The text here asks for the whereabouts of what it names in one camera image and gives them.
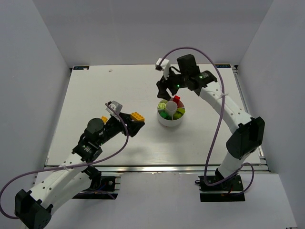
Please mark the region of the orange yellow lego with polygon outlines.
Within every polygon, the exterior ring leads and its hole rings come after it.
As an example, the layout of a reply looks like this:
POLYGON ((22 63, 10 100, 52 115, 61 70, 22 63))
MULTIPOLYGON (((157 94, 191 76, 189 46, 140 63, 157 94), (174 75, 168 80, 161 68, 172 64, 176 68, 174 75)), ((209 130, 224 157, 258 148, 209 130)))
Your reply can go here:
POLYGON ((145 118, 139 114, 138 112, 132 112, 130 114, 130 117, 133 121, 136 121, 136 122, 145 122, 145 118))

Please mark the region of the red rectangular lego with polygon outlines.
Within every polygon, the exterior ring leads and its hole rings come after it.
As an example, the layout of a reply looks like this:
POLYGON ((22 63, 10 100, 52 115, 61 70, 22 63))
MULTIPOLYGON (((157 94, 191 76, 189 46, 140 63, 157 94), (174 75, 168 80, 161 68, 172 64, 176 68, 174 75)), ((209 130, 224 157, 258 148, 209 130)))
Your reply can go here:
POLYGON ((179 96, 175 95, 173 101, 178 104, 180 102, 180 99, 181 98, 179 96))

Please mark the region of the pale green curved lego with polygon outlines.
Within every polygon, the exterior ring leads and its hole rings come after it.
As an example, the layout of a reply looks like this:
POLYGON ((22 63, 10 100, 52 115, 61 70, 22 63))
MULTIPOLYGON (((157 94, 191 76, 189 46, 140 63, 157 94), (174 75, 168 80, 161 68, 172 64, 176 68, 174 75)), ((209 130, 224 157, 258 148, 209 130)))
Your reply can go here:
POLYGON ((158 103, 158 109, 164 110, 165 108, 166 108, 166 103, 164 102, 158 103))

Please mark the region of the lime green lego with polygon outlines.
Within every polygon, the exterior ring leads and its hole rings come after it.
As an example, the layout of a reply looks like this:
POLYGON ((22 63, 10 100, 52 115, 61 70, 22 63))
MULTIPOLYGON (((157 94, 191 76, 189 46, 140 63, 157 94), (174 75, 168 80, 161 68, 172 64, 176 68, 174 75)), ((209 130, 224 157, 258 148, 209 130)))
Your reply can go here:
POLYGON ((185 108, 184 107, 179 107, 179 108, 177 108, 176 111, 181 113, 181 114, 184 114, 185 113, 185 108))
POLYGON ((181 114, 181 113, 175 113, 175 114, 173 114, 173 120, 180 119, 181 117, 182 117, 182 114, 181 114))

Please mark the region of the dark green lego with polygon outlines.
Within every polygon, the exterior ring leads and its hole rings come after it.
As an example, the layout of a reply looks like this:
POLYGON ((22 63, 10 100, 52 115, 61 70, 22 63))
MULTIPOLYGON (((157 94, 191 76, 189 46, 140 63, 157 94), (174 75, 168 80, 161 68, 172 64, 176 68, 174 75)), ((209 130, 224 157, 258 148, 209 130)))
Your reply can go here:
POLYGON ((163 119, 167 119, 167 120, 170 120, 171 117, 165 112, 165 111, 161 111, 160 112, 160 116, 163 118, 163 119))

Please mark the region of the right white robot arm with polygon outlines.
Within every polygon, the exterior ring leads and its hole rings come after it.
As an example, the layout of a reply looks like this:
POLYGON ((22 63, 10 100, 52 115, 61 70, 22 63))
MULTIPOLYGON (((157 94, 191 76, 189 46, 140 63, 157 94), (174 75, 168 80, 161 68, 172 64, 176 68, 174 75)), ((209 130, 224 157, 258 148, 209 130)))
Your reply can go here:
POLYGON ((200 71, 195 57, 191 54, 177 59, 179 71, 174 73, 167 59, 158 59, 155 68, 163 72, 157 82, 158 98, 170 100, 179 89, 188 88, 205 100, 224 121, 232 135, 226 142, 227 154, 217 168, 217 181, 235 176, 245 159, 263 141, 265 122, 261 117, 254 118, 242 110, 228 94, 223 92, 221 80, 210 71, 200 71))

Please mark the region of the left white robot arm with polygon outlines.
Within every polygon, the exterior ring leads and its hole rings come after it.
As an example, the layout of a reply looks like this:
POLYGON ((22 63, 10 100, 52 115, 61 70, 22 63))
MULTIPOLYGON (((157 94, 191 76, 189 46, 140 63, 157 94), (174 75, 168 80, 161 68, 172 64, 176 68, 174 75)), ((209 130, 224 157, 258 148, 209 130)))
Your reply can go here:
POLYGON ((119 133, 134 137, 144 126, 137 112, 112 114, 108 121, 91 119, 68 158, 42 182, 15 197, 15 215, 29 229, 43 229, 55 211, 83 190, 96 189, 101 173, 90 165, 101 146, 119 133))

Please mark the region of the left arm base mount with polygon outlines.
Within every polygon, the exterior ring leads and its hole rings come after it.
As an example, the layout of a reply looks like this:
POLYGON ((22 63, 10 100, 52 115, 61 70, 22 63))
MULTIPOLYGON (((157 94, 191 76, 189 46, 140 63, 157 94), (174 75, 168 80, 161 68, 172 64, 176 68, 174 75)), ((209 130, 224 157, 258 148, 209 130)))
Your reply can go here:
POLYGON ((115 200, 121 185, 119 174, 102 173, 100 178, 92 181, 89 188, 81 191, 73 199, 115 200))

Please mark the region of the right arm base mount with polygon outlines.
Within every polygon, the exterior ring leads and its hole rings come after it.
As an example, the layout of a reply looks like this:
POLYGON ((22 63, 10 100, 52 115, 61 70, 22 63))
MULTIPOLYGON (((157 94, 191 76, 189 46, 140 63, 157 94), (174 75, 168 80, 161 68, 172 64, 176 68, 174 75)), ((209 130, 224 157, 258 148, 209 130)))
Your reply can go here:
POLYGON ((201 202, 245 202, 244 193, 239 194, 244 189, 239 175, 216 186, 206 185, 204 176, 199 176, 195 184, 199 186, 201 202))

